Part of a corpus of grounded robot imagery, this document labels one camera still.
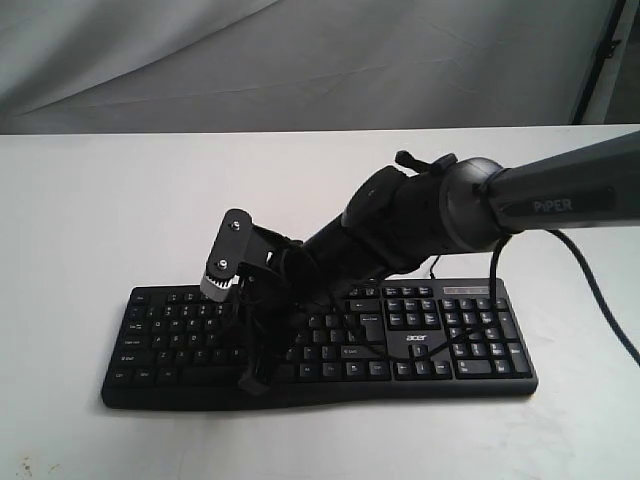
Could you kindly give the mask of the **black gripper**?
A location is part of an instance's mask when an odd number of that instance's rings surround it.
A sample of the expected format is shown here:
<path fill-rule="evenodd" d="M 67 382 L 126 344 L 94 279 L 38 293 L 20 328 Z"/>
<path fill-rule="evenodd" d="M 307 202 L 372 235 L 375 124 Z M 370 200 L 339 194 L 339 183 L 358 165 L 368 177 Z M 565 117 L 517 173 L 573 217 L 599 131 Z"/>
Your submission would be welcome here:
<path fill-rule="evenodd" d="M 249 347 L 238 387 L 252 390 L 254 396 L 266 394 L 286 350 L 313 314 L 334 314 L 339 325 L 378 359 L 380 349 L 348 316 L 344 300 L 358 283 L 377 275 L 365 271 L 377 264 L 341 221 L 332 220 L 305 242 L 262 227 L 254 231 L 273 256 L 260 266 L 248 265 L 241 275 L 239 300 L 248 317 Z"/>

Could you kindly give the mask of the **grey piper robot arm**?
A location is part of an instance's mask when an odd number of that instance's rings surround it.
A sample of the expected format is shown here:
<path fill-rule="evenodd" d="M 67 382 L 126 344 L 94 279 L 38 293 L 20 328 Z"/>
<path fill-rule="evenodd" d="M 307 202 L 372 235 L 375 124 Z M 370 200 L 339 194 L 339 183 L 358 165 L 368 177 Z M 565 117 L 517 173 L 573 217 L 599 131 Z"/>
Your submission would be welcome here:
<path fill-rule="evenodd" d="M 502 313 L 495 276 L 487 280 L 488 300 L 480 307 L 488 322 L 435 336 L 422 353 L 393 327 L 384 346 L 360 338 L 362 358 L 340 354 L 292 367 L 286 354 L 307 317 L 321 308 L 360 335 L 355 309 L 343 305 L 347 294 L 413 272 L 432 256 L 498 256 L 512 236 L 527 230 L 563 238 L 567 229 L 638 222 L 637 133 L 515 169 L 451 154 L 425 163 L 401 151 L 308 240 L 293 241 L 258 226 L 243 233 L 238 304 L 248 364 L 238 385 L 254 396 L 287 401 L 528 392 L 535 379 L 515 338 L 494 360 L 441 358 L 473 334 L 497 328 Z"/>

